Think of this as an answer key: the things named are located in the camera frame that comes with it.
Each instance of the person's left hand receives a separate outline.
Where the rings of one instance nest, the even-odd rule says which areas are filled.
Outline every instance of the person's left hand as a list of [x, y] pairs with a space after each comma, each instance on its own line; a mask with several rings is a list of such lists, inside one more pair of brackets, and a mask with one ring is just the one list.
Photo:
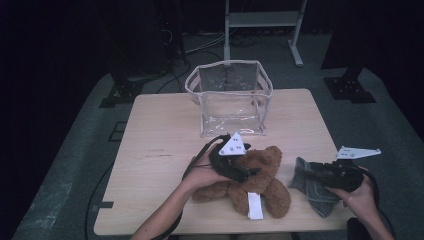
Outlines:
[[198, 163], [191, 169], [183, 181], [190, 182], [193, 187], [201, 188], [212, 185], [220, 181], [229, 181], [230, 179], [219, 175], [210, 165], [209, 154], [212, 149], [216, 147], [214, 144], [198, 161]]

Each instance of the shelf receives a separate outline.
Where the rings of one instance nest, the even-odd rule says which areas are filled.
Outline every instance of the shelf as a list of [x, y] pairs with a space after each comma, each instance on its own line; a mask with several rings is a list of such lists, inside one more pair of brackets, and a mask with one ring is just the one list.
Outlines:
[[230, 13], [229, 27], [296, 26], [299, 11]]

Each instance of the teddy bear leg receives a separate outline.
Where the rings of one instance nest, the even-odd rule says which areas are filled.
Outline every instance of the teddy bear leg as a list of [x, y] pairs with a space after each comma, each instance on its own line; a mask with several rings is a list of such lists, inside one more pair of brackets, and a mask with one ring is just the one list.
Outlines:
[[233, 208], [245, 216], [249, 213], [249, 202], [247, 193], [243, 190], [242, 184], [238, 182], [231, 183], [228, 188], [228, 195], [230, 196]]
[[280, 180], [274, 178], [262, 195], [268, 212], [274, 218], [287, 214], [291, 203], [290, 193]]
[[202, 187], [191, 195], [194, 201], [205, 202], [227, 196], [230, 181], [217, 182], [210, 186]]

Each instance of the forearm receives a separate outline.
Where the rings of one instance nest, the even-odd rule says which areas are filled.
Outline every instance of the forearm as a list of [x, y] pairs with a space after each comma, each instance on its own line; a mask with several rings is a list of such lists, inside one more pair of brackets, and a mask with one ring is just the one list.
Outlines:
[[379, 216], [361, 220], [373, 240], [394, 240], [390, 231], [386, 228]]
[[178, 218], [195, 187], [181, 182], [165, 202], [137, 229], [132, 240], [152, 239], [164, 233]]

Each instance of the brown teddy bear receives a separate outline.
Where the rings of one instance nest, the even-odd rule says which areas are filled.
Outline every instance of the brown teddy bear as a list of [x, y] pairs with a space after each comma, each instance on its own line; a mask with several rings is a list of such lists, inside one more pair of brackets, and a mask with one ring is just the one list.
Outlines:
[[244, 215], [249, 212], [248, 192], [260, 194], [268, 212], [274, 218], [282, 218], [289, 210], [291, 198], [287, 188], [275, 178], [282, 158], [276, 146], [265, 150], [249, 150], [236, 162], [245, 169], [260, 168], [256, 175], [249, 176], [243, 183], [236, 181], [218, 182], [198, 189], [192, 194], [195, 201], [208, 201], [229, 195], [234, 209]]

